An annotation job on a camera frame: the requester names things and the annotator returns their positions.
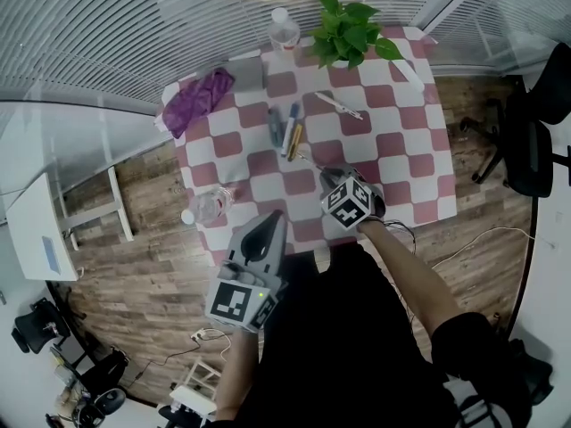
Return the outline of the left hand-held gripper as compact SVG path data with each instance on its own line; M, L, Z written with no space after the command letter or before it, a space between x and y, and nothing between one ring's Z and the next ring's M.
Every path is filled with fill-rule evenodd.
M263 329L288 285L277 274L285 255L286 235L281 210L252 218L234 232L228 260L209 285L208 318L248 332Z

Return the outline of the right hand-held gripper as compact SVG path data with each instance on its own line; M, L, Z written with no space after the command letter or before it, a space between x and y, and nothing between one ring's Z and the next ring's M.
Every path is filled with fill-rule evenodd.
M351 165L323 167L319 180L324 191L331 191L322 200L322 209L343 230L385 216L382 194L376 187L361 182L361 173Z

